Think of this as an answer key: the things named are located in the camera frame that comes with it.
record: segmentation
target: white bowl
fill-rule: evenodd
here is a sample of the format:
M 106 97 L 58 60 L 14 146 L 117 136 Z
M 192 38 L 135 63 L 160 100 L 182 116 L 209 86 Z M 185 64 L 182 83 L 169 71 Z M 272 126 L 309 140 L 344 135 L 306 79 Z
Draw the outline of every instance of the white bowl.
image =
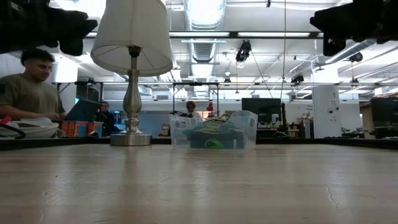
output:
M 31 128 L 18 128 L 21 131 L 26 133 L 26 139 L 34 139 L 34 138 L 51 138 L 58 129 L 57 123 L 48 123 L 48 122 L 42 122 L 42 121 L 11 121 L 11 123 L 14 124 L 19 124 L 19 123 L 24 123 L 24 124 L 32 124 L 36 125 L 38 127 L 31 127 Z M 9 137 L 18 137 L 19 134 L 8 130 L 6 128 L 0 128 L 0 134 L 3 136 L 9 136 Z

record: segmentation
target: plastic storage container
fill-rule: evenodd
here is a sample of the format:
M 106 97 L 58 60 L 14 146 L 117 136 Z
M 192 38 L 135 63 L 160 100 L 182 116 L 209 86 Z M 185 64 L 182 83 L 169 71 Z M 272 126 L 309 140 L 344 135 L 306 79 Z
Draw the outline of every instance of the plastic storage container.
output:
M 176 149 L 254 149 L 257 115 L 236 111 L 226 121 L 170 115 L 170 133 Z

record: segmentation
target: person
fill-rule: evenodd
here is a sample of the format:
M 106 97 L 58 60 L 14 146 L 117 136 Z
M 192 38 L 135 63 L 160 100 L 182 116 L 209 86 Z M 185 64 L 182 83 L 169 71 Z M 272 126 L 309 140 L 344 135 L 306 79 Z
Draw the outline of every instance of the person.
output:
M 193 118 L 201 118 L 200 114 L 195 111 L 195 108 L 197 106 L 193 101 L 188 101 L 186 107 L 187 107 L 187 111 L 185 113 L 188 116 L 192 116 Z
M 25 72 L 0 78 L 0 118 L 66 117 L 60 95 L 54 86 L 45 83 L 50 76 L 53 56 L 45 50 L 32 49 L 22 53 Z
M 102 122 L 102 133 L 104 136 L 112 134 L 114 127 L 114 116 L 109 112 L 109 103 L 103 101 L 100 111 L 96 114 L 95 121 Z

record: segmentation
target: silver lamp stand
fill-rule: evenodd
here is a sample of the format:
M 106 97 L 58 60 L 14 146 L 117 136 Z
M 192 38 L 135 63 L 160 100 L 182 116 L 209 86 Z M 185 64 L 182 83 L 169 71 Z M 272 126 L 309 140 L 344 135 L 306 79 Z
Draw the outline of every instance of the silver lamp stand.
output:
M 140 47 L 129 47 L 131 56 L 131 69 L 128 70 L 129 84 L 123 99 L 123 109 L 127 113 L 126 129 L 119 134 L 111 135 L 111 146 L 148 146 L 150 135 L 138 129 L 138 113 L 141 111 L 141 95 L 138 89 L 137 58 L 141 52 Z

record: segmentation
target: table surface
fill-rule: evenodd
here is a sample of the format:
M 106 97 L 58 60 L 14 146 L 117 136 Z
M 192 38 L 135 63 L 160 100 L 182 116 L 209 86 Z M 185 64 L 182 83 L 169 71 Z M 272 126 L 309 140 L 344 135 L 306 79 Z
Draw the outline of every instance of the table surface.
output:
M 397 223 L 398 153 L 80 145 L 0 152 L 1 223 Z

